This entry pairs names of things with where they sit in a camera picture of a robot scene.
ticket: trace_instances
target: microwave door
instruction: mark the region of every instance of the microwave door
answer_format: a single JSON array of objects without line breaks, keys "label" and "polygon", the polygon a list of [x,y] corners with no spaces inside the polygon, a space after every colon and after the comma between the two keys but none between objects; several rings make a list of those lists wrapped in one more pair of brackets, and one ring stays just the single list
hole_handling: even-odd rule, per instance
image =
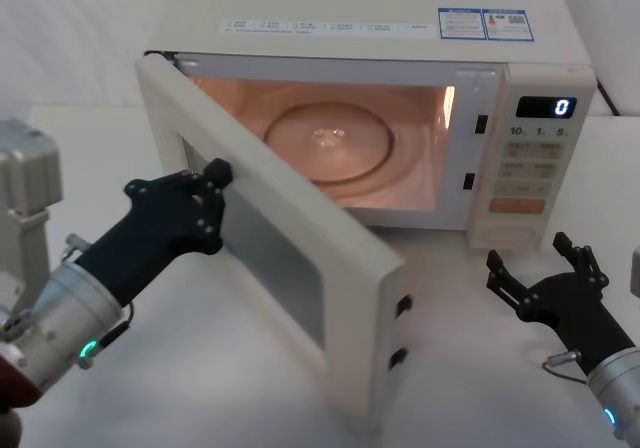
[{"label": "microwave door", "polygon": [[400,348],[404,261],[164,57],[136,65],[163,168],[198,170],[216,157],[231,164],[228,251],[263,290],[270,318],[296,332],[289,341],[298,351],[320,353],[335,408],[357,428],[375,426]]}]

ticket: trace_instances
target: microwave door window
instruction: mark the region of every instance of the microwave door window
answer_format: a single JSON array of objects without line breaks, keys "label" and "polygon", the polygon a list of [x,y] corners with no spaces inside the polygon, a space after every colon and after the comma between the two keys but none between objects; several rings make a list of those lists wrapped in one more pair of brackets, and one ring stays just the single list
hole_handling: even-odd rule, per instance
[{"label": "microwave door window", "polygon": [[[183,142],[192,168],[202,172],[206,161]],[[225,191],[222,239],[242,260],[271,297],[307,335],[324,349],[324,301],[320,273],[262,214],[233,189]]]}]

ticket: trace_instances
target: blue led light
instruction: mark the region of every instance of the blue led light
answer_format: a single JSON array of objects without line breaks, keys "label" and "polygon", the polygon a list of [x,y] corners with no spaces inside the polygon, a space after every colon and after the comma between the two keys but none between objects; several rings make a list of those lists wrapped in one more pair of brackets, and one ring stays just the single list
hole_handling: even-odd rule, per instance
[{"label": "blue led light", "polygon": [[604,412],[607,414],[607,416],[609,417],[609,421],[611,422],[612,425],[616,424],[616,417],[613,416],[613,412],[609,409],[609,408],[605,408]]}]

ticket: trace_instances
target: microwave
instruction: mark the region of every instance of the microwave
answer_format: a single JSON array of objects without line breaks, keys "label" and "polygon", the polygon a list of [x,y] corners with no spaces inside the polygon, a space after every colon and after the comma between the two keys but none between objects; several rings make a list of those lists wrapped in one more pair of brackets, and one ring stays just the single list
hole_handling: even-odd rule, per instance
[{"label": "microwave", "polygon": [[361,428],[412,301],[369,227],[535,248],[596,89],[563,0],[174,0],[137,73],[164,170],[231,164],[242,289]]}]

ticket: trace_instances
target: orange button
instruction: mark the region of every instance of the orange button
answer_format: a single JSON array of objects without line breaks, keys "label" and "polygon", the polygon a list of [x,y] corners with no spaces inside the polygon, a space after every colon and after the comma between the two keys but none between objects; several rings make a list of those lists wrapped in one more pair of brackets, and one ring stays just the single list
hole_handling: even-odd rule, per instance
[{"label": "orange button", "polygon": [[494,198],[489,205],[491,213],[518,213],[541,215],[547,202],[545,200],[520,200],[517,198]]}]

